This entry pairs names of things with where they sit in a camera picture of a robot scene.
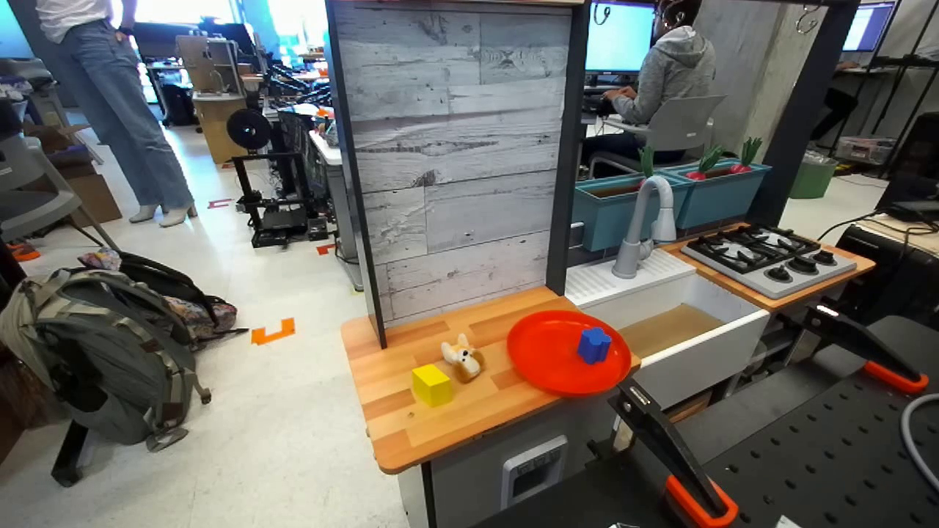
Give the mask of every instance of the gas stove top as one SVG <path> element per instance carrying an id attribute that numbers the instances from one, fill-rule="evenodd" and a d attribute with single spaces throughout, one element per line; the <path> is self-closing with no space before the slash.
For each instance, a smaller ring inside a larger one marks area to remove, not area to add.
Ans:
<path id="1" fill-rule="evenodd" d="M 770 299 L 792 297 L 855 271 L 855 260 L 826 253 L 817 241 L 789 228 L 739 225 L 703 234 L 681 249 Z"/>

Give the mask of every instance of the yellow block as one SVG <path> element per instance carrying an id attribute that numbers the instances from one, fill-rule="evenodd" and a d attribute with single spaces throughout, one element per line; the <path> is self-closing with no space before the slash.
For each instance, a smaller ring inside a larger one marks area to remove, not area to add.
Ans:
<path id="1" fill-rule="evenodd" d="M 412 369 L 412 392 L 422 404 L 447 404 L 452 398 L 452 381 L 437 365 Z"/>

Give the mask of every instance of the white floor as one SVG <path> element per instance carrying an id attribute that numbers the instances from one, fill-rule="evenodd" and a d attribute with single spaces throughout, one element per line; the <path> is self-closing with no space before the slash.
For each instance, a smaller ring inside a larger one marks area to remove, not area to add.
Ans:
<path id="1" fill-rule="evenodd" d="M 296 334 L 270 345 L 224 341 L 201 356 L 201 375 L 214 389 L 194 404 L 191 435 L 158 455 L 144 447 L 92 444 L 86 482 L 61 489 L 50 466 L 66 423 L 28 432 L 0 466 L 4 526 L 19 528 L 239 528 L 239 526 L 408 526 L 396 482 L 374 464 L 364 419 L 345 360 L 342 322 L 364 316 L 364 299 L 331 255 L 314 243 L 252 249 L 243 215 L 210 209 L 236 200 L 232 171 L 218 171 L 201 134 L 174 128 L 201 202 L 201 221 L 182 228 L 107 228 L 129 253 L 158 259 L 242 307 L 242 326 L 276 329 L 296 316 Z M 133 211 L 128 181 L 103 152 L 103 172 Z M 844 177 L 826 200 L 789 202 L 785 225 L 817 237 L 838 221 L 871 211 L 885 181 Z M 75 263 L 92 249 L 70 228 L 39 241 L 29 277 Z"/>

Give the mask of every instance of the white sink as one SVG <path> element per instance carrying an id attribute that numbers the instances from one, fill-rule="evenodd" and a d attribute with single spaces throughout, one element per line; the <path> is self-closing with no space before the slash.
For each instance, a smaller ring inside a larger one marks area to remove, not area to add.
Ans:
<path id="1" fill-rule="evenodd" d="M 571 266 L 566 299 L 620 329 L 640 356 L 634 378 L 672 409 L 744 373 L 770 313 L 656 249 L 634 278 L 610 260 Z"/>

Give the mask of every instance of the orange tape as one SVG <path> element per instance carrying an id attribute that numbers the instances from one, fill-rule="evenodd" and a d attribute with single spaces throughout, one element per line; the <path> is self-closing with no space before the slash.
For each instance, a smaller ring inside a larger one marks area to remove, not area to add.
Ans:
<path id="1" fill-rule="evenodd" d="M 723 499 L 723 504 L 726 504 L 723 516 L 710 516 L 675 476 L 667 479 L 667 495 L 678 504 L 678 510 L 697 528 L 728 528 L 728 526 L 733 526 L 733 519 L 739 516 L 739 504 L 716 482 L 710 482 L 710 486 L 714 486 L 716 499 Z"/>
<path id="2" fill-rule="evenodd" d="M 276 334 L 267 334 L 267 329 L 252 329 L 252 343 L 265 345 L 270 341 L 282 341 L 282 337 L 292 337 L 292 334 L 296 334 L 293 316 L 282 319 L 282 329 Z"/>
<path id="3" fill-rule="evenodd" d="M 920 397 L 932 388 L 932 378 L 929 375 L 920 375 L 915 381 L 907 378 L 907 375 L 899 375 L 892 369 L 888 369 L 885 365 L 874 365 L 874 360 L 867 360 L 864 365 L 864 373 L 882 384 L 888 384 L 890 389 L 899 389 L 905 397 Z"/>

